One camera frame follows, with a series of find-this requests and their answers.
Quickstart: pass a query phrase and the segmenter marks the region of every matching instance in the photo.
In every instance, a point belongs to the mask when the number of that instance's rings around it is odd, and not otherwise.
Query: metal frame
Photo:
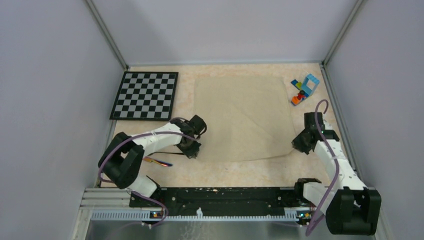
[[[122,54],[120,53],[115,41],[113,40],[105,23],[103,22],[93,1],[84,0],[84,2],[86,2],[88,9],[93,15],[95,21],[97,22],[102,34],[105,37],[106,42],[109,44],[115,57],[118,59],[122,67],[125,70],[127,70],[129,66],[126,64]],[[353,169],[357,171],[358,176],[362,176],[362,173],[357,168],[356,151],[354,149],[354,146],[352,146],[351,144],[351,139],[349,137],[350,136],[349,130],[347,128],[345,119],[343,117],[342,109],[339,105],[338,96],[334,89],[333,81],[327,71],[327,66],[329,62],[331,61],[335,51],[337,50],[337,48],[343,41],[347,31],[352,26],[353,21],[358,16],[359,11],[364,7],[364,4],[366,2],[367,0],[356,1],[355,6],[353,7],[348,18],[346,19],[346,22],[344,23],[339,34],[337,35],[337,38],[335,39],[330,50],[325,56],[325,59],[320,63],[321,73],[324,78],[326,90],[328,92],[328,96],[334,110],[335,119],[337,121],[339,130],[341,133],[341,139],[344,143],[346,155],[348,159],[350,160],[350,163]],[[112,137],[115,131],[115,126],[116,126],[116,121],[112,121],[105,147],[107,147],[107,145],[109,145],[109,143],[112,140]],[[121,190],[118,188],[97,188],[98,186],[99,186],[99,180],[97,180],[96,183],[94,184],[95,188],[87,188],[84,192],[84,195],[81,200],[80,208],[78,211],[77,220],[74,226],[73,237],[72,237],[73,240],[85,240],[87,231],[89,230],[90,220],[93,214],[97,214],[96,216],[101,216],[101,213],[108,213],[108,211],[111,211],[111,210],[115,210],[115,211],[118,210],[121,212],[134,211],[132,210],[132,208],[129,207],[131,196],[125,190]],[[290,211],[293,211],[293,210],[304,211],[305,209],[301,209],[301,207],[299,207],[298,209],[287,209],[289,213]],[[380,218],[379,218],[379,223],[377,226],[377,232],[374,235],[374,237],[376,240],[394,240],[386,215],[384,214],[383,211],[380,211]]]

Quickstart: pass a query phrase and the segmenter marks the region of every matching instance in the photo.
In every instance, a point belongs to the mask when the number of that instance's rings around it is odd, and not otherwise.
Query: floor
[[[311,73],[320,80],[315,93],[298,106],[290,104],[296,133],[304,129],[303,114],[313,112],[318,101],[329,99],[318,63],[299,64],[237,64],[237,65],[176,65],[131,67],[130,71],[179,72],[172,117],[190,119],[193,116],[195,80],[212,76],[274,76],[281,77],[291,99],[298,90],[291,85],[293,79],[303,81]],[[325,119],[340,136],[332,107]],[[114,134],[139,134],[162,126],[164,122],[118,120]],[[170,146],[167,152],[179,150]],[[298,178],[317,178],[329,184],[324,165],[312,152],[309,155],[293,150],[281,157],[243,162],[199,162],[185,156],[155,154],[155,158],[174,164],[163,167],[144,162],[140,173],[155,180],[161,187],[290,187]],[[103,183],[102,187],[113,187]]]

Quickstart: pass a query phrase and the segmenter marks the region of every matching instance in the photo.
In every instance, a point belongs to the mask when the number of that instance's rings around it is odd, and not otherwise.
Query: metal post
[[[100,16],[99,11],[97,11],[96,5],[94,4],[93,0],[84,0],[84,2],[87,5],[88,10],[92,14],[95,22],[97,23],[101,33],[103,34],[107,44],[109,45],[110,49],[112,50],[112,52],[115,55],[116,59],[118,60],[119,64],[126,71],[128,69],[128,65],[125,62],[124,57],[122,56],[121,52],[119,51],[117,44],[115,43],[114,39],[112,38],[111,33],[109,32],[108,28],[106,27],[105,22],[103,21],[102,17]]]
[[[331,58],[333,57],[334,52],[336,51],[337,47],[342,42],[342,39],[345,37],[346,32],[351,27],[352,22],[355,20],[356,16],[358,15],[359,11],[364,6],[365,2],[367,0],[357,0],[355,6],[353,7],[352,11],[349,14],[349,17],[347,17],[346,22],[344,23],[343,27],[341,28],[340,32],[338,33],[335,41],[331,45],[330,50],[328,51],[327,55],[325,56],[324,61],[322,61],[322,65],[324,67],[327,66],[327,64],[330,62]]]

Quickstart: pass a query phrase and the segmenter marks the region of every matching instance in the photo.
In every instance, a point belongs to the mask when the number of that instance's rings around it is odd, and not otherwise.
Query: black square
[[[177,72],[125,72],[110,119],[169,121],[177,79]],[[166,84],[166,89],[161,89],[163,84]],[[161,106],[160,111],[156,111],[157,106]],[[162,117],[162,113],[166,113],[167,117]]]

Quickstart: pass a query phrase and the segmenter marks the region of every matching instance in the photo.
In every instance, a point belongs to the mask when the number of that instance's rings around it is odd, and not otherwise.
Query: blue toy block
[[[310,89],[309,87],[308,87],[308,82],[309,81],[311,81],[311,82],[313,82],[315,85],[313,86],[313,88],[312,89]],[[318,87],[318,84],[320,84],[320,80],[318,80],[318,78],[316,78],[316,77],[314,77],[314,75],[312,75],[312,74],[308,74],[306,77],[305,77],[305,80],[303,81],[303,83],[302,83],[302,86],[300,87],[300,89],[301,90],[303,90],[303,91],[305,91],[305,93],[307,94],[307,96],[309,97],[309,96],[311,96],[314,92],[315,92],[315,90],[317,89],[317,87]]]

